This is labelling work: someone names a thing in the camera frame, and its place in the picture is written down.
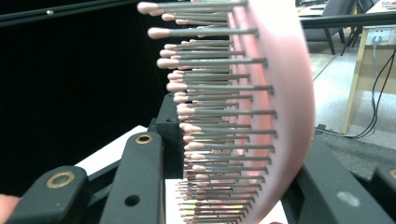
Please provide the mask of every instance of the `chair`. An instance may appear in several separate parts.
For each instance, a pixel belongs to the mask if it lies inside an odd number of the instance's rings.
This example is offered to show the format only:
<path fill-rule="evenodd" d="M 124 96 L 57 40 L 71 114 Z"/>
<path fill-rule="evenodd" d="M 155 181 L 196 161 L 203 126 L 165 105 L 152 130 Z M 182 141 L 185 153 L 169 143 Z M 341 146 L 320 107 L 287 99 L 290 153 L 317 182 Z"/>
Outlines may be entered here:
<path fill-rule="evenodd" d="M 355 7 L 356 0 L 329 0 L 323 8 L 320 17 L 339 16 L 352 14 Z M 341 28 L 319 28 L 319 29 L 304 29 L 305 38 L 307 41 L 328 42 L 332 55 L 335 54 L 334 44 L 332 43 L 332 36 L 339 34 L 341 42 L 345 44 L 344 31 Z"/>
<path fill-rule="evenodd" d="M 358 13 L 366 13 L 378 1 L 379 0 L 356 0 Z M 352 45 L 352 48 L 353 48 L 355 46 L 355 43 L 358 40 L 358 37 L 361 34 L 362 30 L 363 30 L 362 27 L 351 27 L 351 32 L 350 32 L 349 37 L 347 38 L 347 41 L 344 45 L 343 51 L 341 52 L 341 56 L 344 55 L 344 52 L 347 47 Z"/>

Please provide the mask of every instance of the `hairbrush head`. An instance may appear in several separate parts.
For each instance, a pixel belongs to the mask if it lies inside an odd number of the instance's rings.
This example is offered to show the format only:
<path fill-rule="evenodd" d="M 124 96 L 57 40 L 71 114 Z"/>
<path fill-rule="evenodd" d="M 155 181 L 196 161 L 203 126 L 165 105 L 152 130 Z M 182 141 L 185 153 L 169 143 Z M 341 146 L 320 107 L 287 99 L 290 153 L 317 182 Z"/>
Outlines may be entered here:
<path fill-rule="evenodd" d="M 167 21 L 198 26 L 151 28 L 152 38 L 211 36 L 165 45 L 157 62 L 176 69 L 167 89 L 182 104 L 186 179 L 180 186 L 195 207 L 185 220 L 259 223 L 301 168 L 314 131 L 312 74 L 293 2 L 143 6 L 143 13 L 160 10 Z"/>

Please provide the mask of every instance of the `black surface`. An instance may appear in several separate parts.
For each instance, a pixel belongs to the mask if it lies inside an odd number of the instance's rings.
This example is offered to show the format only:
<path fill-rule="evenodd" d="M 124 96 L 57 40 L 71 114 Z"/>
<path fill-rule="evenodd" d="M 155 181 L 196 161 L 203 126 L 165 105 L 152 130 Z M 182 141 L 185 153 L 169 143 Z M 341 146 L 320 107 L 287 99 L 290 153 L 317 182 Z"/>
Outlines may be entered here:
<path fill-rule="evenodd" d="M 50 179 L 68 175 L 64 185 Z M 89 195 L 87 175 L 82 168 L 62 166 L 40 176 L 23 195 L 7 224 L 68 224 L 77 223 L 85 209 Z"/>
<path fill-rule="evenodd" d="M 3 1 L 1 13 L 52 6 L 25 2 Z M 147 29 L 163 24 L 135 8 L 0 29 L 1 193 L 22 195 L 48 170 L 157 117 L 167 72 L 155 61 L 168 40 L 149 40 Z"/>
<path fill-rule="evenodd" d="M 145 136 L 151 140 L 139 143 Z M 161 137 L 134 134 L 126 143 L 100 223 L 164 223 L 163 183 Z"/>
<path fill-rule="evenodd" d="M 290 224 L 394 223 L 320 136 L 315 137 L 282 204 Z"/>
<path fill-rule="evenodd" d="M 163 161 L 165 179 L 183 179 L 184 150 L 177 117 L 177 103 L 174 94 L 163 98 L 163 105 L 156 120 L 157 133 L 163 139 Z"/>

